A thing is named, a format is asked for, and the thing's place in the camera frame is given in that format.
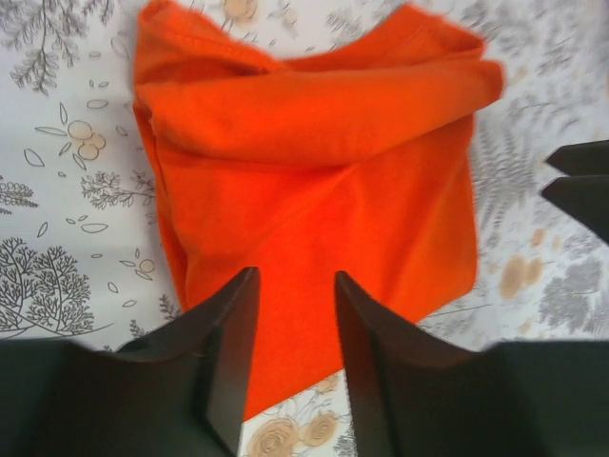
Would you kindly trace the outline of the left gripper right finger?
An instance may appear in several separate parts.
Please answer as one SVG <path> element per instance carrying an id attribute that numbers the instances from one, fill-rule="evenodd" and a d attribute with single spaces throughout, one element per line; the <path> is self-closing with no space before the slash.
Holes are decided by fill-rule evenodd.
<path id="1" fill-rule="evenodd" d="M 335 303 L 361 456 L 604 456 L 603 340 L 454 346 L 375 301 L 347 273 Z"/>

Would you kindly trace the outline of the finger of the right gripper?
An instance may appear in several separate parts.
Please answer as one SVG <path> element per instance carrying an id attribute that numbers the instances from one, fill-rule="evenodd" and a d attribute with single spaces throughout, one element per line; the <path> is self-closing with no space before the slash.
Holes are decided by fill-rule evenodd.
<path id="1" fill-rule="evenodd" d="M 609 141 L 562 146 L 546 163 L 568 176 L 606 176 L 609 173 Z"/>
<path id="2" fill-rule="evenodd" d="M 607 176 L 560 177 L 547 185 L 541 196 L 599 238 L 608 237 Z"/>

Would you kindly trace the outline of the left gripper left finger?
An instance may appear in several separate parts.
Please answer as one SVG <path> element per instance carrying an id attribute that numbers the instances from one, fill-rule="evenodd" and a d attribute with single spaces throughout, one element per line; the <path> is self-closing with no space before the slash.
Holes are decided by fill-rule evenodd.
<path id="1" fill-rule="evenodd" d="M 5 456 L 234 456 L 260 300 L 244 268 L 114 352 L 68 339 L 1 345 Z"/>

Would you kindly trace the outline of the orange t shirt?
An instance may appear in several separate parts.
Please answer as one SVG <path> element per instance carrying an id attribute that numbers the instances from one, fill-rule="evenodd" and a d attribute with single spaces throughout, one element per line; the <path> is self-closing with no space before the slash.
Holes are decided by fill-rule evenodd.
<path id="1" fill-rule="evenodd" d="M 343 270 L 416 322 L 478 270 L 468 151 L 503 68 L 472 30 L 403 5 L 340 49 L 279 59 L 199 12 L 138 17 L 133 111 L 183 309 L 260 270 L 245 416 L 343 361 Z"/>

